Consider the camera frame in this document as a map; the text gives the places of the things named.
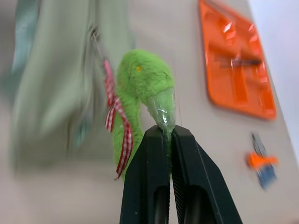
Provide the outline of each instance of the plastic wrap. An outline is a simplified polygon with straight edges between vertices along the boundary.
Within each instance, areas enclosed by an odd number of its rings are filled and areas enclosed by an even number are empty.
[[[171,158],[171,133],[176,125],[176,102],[174,96],[174,88],[169,88],[154,97],[150,97],[148,101],[148,111],[165,135],[169,162]]]

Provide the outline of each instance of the green fuzzy toy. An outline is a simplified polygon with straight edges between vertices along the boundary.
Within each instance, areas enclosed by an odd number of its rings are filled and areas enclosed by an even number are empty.
[[[128,164],[122,173],[124,179],[141,141],[140,109],[144,104],[151,116],[169,138],[175,126],[174,81],[170,68],[158,56],[136,49],[127,53],[118,68],[116,96],[120,98],[130,123],[133,135],[133,148]],[[116,113],[114,119],[114,161],[118,164],[124,127],[121,116]]]

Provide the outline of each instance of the beige surface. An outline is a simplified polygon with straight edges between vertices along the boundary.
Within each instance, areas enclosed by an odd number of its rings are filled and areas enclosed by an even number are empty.
[[[227,0],[250,17],[245,0]],[[274,122],[227,112],[208,100],[196,0],[131,0],[131,25],[138,47],[163,57],[176,79],[177,124],[191,130],[221,169],[245,224],[285,224],[299,210],[299,179],[294,153],[276,99]],[[8,172],[10,109],[0,101],[0,223],[115,224],[119,222],[122,182],[112,164],[64,164],[15,181]],[[144,128],[153,124],[144,110]],[[244,156],[252,150],[250,132],[260,133],[270,154],[280,159],[278,181],[261,190]],[[171,223],[176,214],[173,198]]]

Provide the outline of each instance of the white wall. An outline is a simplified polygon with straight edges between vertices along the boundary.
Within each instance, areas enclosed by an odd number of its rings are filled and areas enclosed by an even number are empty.
[[[299,1],[250,0],[249,4],[299,161]]]

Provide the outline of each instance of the stuffed animal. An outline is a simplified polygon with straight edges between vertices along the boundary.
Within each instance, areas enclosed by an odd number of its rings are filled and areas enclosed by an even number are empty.
[[[114,160],[124,179],[142,138],[140,109],[144,104],[167,138],[175,126],[174,81],[170,68],[158,56],[136,49],[127,53],[118,68],[116,91],[107,76],[106,127],[113,132]]]

